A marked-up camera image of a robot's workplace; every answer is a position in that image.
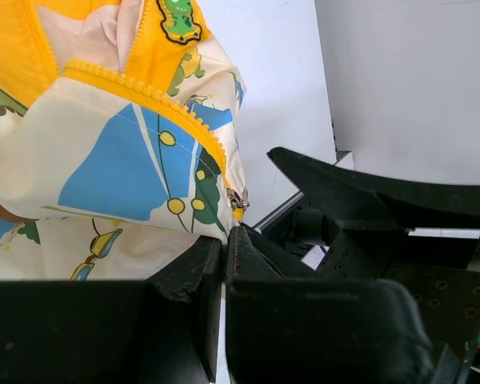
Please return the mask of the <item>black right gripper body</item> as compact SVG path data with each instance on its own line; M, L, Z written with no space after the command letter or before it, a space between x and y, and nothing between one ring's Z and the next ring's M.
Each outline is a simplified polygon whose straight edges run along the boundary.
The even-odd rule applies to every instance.
M323 278L402 284L434 341L435 382L480 383L480 231L343 230L307 199L281 205L259 229Z

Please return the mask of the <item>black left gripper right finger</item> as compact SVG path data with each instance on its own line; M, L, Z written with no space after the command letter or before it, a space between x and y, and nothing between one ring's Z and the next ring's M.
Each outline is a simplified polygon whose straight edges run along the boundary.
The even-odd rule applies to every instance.
M433 345L399 283L323 279L230 233L226 360L234 383L428 383Z

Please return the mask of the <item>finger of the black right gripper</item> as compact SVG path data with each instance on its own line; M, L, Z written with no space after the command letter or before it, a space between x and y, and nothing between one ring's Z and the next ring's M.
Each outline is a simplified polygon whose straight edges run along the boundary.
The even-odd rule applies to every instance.
M346 170L283 147L273 164L345 230L480 230L480 186L411 182Z

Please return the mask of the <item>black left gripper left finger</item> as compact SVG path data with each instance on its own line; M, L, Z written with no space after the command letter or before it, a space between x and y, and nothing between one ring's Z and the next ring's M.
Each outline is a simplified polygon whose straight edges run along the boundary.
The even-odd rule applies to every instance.
M222 244L146 280L0 282L0 383L210 383Z

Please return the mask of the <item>yellow and white kids jacket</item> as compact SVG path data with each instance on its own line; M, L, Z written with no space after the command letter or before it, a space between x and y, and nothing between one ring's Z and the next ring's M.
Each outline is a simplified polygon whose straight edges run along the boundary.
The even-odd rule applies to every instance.
M0 1L0 280L148 278L249 203L195 1Z

